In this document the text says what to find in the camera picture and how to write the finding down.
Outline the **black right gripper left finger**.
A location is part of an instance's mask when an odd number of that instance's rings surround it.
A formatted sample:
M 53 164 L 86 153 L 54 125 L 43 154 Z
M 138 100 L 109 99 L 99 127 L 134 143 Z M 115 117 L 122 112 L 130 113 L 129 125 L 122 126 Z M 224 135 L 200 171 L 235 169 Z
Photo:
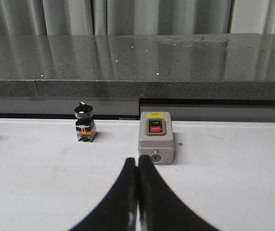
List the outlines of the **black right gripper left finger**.
M 137 218 L 137 167 L 125 160 L 117 180 L 101 202 L 72 231 L 134 231 Z

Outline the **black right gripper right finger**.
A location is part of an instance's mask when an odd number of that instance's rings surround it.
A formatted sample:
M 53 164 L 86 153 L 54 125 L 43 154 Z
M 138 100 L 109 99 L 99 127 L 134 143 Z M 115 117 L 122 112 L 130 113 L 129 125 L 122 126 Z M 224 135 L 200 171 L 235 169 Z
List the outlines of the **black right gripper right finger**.
M 188 208 L 156 170 L 150 157 L 139 157 L 139 207 L 143 231 L 216 231 Z

